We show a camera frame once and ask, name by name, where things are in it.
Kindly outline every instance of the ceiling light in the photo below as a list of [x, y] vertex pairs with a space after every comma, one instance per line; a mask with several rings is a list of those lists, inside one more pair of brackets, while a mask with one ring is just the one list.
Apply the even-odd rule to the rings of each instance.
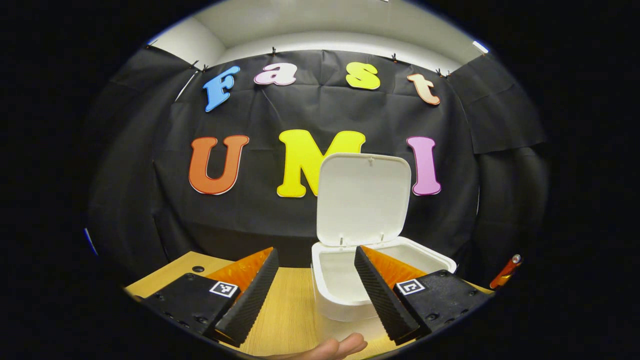
[[483, 54], [486, 54], [486, 53], [488, 53], [488, 52], [489, 52], [489, 50], [487, 50], [487, 49], [486, 49], [486, 47], [484, 47], [484, 46], [480, 45], [480, 43], [479, 43], [479, 42], [477, 42], [477, 41], [474, 41], [474, 45], [475, 45], [475, 47], [477, 47], [480, 51], [482, 51], [482, 53], [483, 53]]

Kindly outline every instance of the box lid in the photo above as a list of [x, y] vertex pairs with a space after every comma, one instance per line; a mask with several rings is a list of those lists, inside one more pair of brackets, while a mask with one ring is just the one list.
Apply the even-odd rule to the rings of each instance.
[[327, 246], [393, 240], [404, 227], [411, 168], [402, 158], [335, 153], [320, 166], [316, 233]]

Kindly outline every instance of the yellow letter m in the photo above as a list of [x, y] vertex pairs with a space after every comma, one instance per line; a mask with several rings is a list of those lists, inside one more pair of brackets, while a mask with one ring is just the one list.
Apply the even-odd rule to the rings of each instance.
[[287, 148], [284, 164], [284, 181], [278, 186], [281, 197], [303, 197], [307, 189], [300, 184], [300, 170], [305, 173], [314, 195], [318, 195], [320, 165], [325, 157], [336, 152], [360, 152], [365, 136], [357, 131], [341, 131], [335, 135], [326, 154], [322, 154], [307, 130], [283, 131], [279, 137]]

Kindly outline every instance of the table surface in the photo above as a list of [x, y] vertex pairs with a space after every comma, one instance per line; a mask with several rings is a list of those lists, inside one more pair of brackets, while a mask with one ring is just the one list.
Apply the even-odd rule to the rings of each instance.
[[[207, 275], [232, 262], [197, 252], [188, 252], [129, 285], [125, 290], [131, 295], [145, 298], [181, 275], [187, 272], [194, 273], [192, 270], [194, 266], [202, 266], [204, 271], [200, 274]], [[264, 305], [246, 341], [240, 346], [240, 351], [254, 356], [268, 356], [306, 351], [318, 345], [317, 314], [314, 309], [314, 289], [311, 277], [310, 268], [281, 267], [278, 269]], [[474, 286], [483, 292], [492, 292]], [[367, 348], [357, 354], [347, 356], [346, 360], [365, 359], [405, 346], [413, 341], [396, 346], [386, 336], [365, 340], [369, 343]], [[237, 349], [222, 342], [221, 344]]]

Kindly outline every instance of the letter f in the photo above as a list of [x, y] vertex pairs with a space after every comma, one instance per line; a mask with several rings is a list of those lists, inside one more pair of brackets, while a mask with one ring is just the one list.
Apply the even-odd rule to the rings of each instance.
[[232, 75], [239, 71], [239, 67], [231, 67], [222, 74], [209, 80], [202, 87], [203, 89], [207, 89], [207, 97], [209, 98], [209, 103], [205, 108], [207, 113], [215, 109], [215, 107], [222, 104], [230, 97], [229, 93], [225, 92], [223, 89], [231, 89], [234, 86], [234, 77]]

